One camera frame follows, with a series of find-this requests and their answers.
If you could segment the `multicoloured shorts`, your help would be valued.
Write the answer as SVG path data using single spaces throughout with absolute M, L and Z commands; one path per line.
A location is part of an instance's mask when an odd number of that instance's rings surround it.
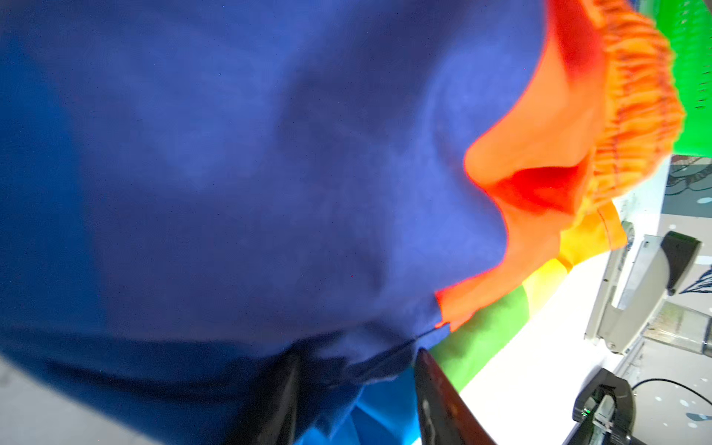
M 1 354 L 168 444 L 409 444 L 417 352 L 624 243 L 671 154 L 626 1 L 5 1 Z

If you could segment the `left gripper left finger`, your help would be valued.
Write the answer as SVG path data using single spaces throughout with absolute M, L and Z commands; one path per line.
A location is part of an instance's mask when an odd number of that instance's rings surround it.
M 300 357 L 289 352 L 260 377 L 224 444 L 293 444 L 300 399 Z

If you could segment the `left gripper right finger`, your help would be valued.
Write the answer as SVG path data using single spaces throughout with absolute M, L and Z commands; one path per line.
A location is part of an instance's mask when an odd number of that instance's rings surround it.
M 428 350 L 417 352 L 413 375 L 423 445 L 495 445 Z

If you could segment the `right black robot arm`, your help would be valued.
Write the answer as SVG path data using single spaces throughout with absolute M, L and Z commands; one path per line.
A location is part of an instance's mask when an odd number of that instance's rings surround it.
M 578 394 L 577 423 L 566 445 L 645 445 L 632 430 L 636 407 L 629 382 L 601 368 Z

